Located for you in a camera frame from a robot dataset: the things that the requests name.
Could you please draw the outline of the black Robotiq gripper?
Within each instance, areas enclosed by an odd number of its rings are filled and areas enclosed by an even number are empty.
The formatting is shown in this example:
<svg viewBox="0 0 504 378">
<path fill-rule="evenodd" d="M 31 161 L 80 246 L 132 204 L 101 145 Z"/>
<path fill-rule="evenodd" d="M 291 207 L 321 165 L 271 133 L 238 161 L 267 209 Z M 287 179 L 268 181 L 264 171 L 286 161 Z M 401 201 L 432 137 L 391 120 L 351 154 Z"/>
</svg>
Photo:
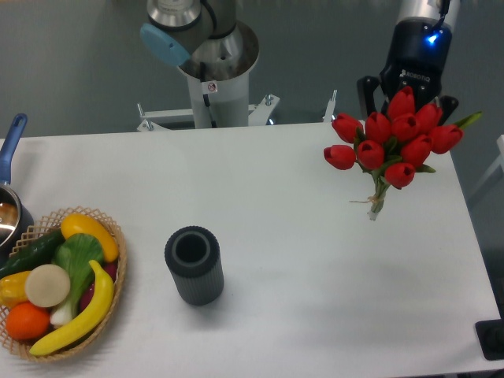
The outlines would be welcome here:
<svg viewBox="0 0 504 378">
<path fill-rule="evenodd" d="M 445 124 L 459 105 L 453 96 L 438 96 L 451 40 L 452 31 L 444 24 L 439 26 L 435 20 L 414 17 L 399 21 L 381 73 L 363 76 L 357 81 L 363 118 L 374 112 L 387 112 L 387 98 L 380 108 L 376 107 L 377 88 L 392 99 L 400 89 L 409 86 L 413 90 L 416 108 L 432 101 L 436 125 Z"/>
</svg>

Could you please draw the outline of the silver robot base column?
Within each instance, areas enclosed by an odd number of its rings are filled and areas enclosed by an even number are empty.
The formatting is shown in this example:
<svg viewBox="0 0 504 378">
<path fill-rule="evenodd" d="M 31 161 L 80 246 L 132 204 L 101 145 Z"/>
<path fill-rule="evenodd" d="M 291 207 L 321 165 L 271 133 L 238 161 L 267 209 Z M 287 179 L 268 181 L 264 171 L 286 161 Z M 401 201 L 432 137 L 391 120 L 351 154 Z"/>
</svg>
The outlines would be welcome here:
<svg viewBox="0 0 504 378">
<path fill-rule="evenodd" d="M 148 1 L 140 29 L 147 49 L 186 77 L 196 128 L 249 124 L 249 75 L 258 37 L 235 1 Z"/>
</svg>

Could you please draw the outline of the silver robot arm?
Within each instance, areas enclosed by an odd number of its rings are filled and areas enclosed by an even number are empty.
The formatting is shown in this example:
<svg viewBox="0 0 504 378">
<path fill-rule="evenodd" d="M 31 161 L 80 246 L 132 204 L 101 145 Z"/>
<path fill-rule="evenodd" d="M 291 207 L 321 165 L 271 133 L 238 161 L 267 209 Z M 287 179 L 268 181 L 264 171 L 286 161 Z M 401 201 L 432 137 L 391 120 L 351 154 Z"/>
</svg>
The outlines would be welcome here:
<svg viewBox="0 0 504 378">
<path fill-rule="evenodd" d="M 403 1 L 384 68 L 378 76 L 357 81 L 361 114 L 376 111 L 374 92 L 384 94 L 382 111 L 405 86 L 413 89 L 416 109 L 433 102 L 443 111 L 444 123 L 457 109 L 457 98 L 442 93 L 442 75 L 447 62 L 459 1 Z"/>
</svg>

